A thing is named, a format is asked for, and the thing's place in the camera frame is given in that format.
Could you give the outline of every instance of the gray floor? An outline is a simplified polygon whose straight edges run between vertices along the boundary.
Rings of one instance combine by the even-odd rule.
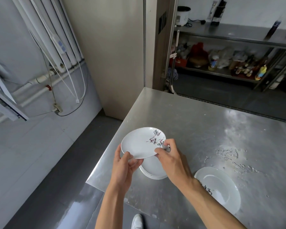
[[[177,93],[286,120],[286,93],[279,89],[261,92],[243,81],[180,72],[173,82]]]
[[[85,182],[121,123],[101,111],[4,228],[94,228],[104,193]],[[127,204],[123,228],[137,213],[145,229],[170,228]]]

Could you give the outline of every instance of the metal shelf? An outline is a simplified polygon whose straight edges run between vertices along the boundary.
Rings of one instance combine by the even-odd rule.
[[[210,26],[210,23],[201,25],[200,22],[191,22],[191,24],[192,27],[177,26],[174,30],[199,37],[256,43],[286,49],[286,30],[277,29],[269,40],[265,40],[270,28],[224,23],[220,23],[219,26]]]
[[[258,80],[254,79],[254,76],[247,77],[244,74],[240,74],[238,76],[232,76],[231,71],[226,67],[224,67],[222,69],[216,69],[215,71],[210,71],[207,66],[200,67],[200,68],[189,68],[189,67],[178,67],[178,68],[190,70],[190,71],[201,72],[201,73],[206,73],[206,74],[210,74],[210,75],[226,77],[226,78],[230,78],[230,79],[242,80],[242,81],[251,82],[251,83],[258,83],[259,82]]]

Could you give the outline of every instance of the stainless steel countertop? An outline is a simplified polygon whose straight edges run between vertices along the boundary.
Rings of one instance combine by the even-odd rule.
[[[193,26],[177,26],[174,30],[195,36],[250,42],[286,49],[286,30],[277,29],[270,39],[264,40],[270,28],[224,23],[220,23],[219,26],[211,26],[210,23],[204,25],[200,22],[189,21],[189,23]]]
[[[246,227],[286,228],[286,123],[144,88],[87,183],[105,191],[116,147],[147,126],[176,140],[193,173],[214,166],[232,178],[241,196],[235,216]],[[168,178],[138,169],[124,201],[173,227],[205,228]]]

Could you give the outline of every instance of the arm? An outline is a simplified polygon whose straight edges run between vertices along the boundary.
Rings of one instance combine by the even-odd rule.
[[[183,193],[197,211],[208,229],[246,229],[229,211],[217,202],[193,177],[186,156],[176,146],[174,139],[167,139],[171,152],[156,148],[156,156],[172,183]]]
[[[122,229],[123,203],[132,174],[142,164],[143,159],[132,159],[126,152],[120,157],[121,145],[115,151],[110,183],[105,192],[95,229]]]

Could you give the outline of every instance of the white sneaker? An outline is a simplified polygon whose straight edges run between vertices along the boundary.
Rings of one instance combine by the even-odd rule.
[[[133,217],[131,229],[143,229],[143,218],[140,214]]]

